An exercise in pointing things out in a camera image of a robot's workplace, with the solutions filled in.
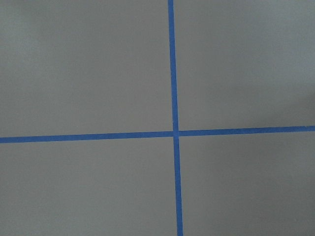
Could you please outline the blue tape line crosswise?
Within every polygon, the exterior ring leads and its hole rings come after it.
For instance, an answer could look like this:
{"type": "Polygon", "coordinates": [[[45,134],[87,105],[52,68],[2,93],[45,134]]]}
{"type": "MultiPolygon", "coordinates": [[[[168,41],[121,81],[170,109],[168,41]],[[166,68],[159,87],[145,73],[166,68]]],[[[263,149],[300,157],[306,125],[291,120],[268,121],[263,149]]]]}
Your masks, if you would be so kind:
{"type": "Polygon", "coordinates": [[[235,128],[235,129],[230,128],[230,129],[209,129],[209,130],[203,129],[203,130],[180,130],[180,131],[152,131],[152,132],[127,132],[127,133],[1,137],[0,142],[2,144],[65,142],[65,141],[140,139],[140,138],[164,138],[164,137],[243,135],[243,134],[263,134],[263,133],[314,132],[314,130],[315,130],[314,126],[259,127],[259,128],[235,128]]]}

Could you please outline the blue tape line lengthwise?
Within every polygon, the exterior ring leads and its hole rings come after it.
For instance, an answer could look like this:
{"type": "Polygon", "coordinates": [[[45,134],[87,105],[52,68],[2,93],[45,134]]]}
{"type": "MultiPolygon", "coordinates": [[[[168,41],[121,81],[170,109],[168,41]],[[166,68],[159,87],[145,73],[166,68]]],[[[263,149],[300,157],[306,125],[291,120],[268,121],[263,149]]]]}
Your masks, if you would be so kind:
{"type": "Polygon", "coordinates": [[[175,174],[176,225],[177,225],[177,235],[182,236],[184,233],[183,233],[183,213],[182,213],[174,1],[169,0],[167,3],[168,3],[169,54],[170,54],[171,99],[172,99],[172,129],[173,129],[173,151],[174,151],[174,174],[175,174]]]}

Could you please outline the brown paper table cover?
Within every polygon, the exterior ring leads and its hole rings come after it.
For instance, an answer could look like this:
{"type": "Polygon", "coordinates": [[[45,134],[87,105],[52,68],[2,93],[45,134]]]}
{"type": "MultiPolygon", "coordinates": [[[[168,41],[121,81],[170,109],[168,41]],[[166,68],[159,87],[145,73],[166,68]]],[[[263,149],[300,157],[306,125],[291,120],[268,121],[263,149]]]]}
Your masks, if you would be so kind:
{"type": "MultiPolygon", "coordinates": [[[[312,0],[173,0],[179,130],[315,126],[312,0]]],[[[0,138],[173,131],[168,0],[3,0],[0,138]]],[[[312,236],[315,131],[179,137],[183,236],[312,236]]],[[[178,236],[173,137],[0,143],[3,236],[178,236]]]]}

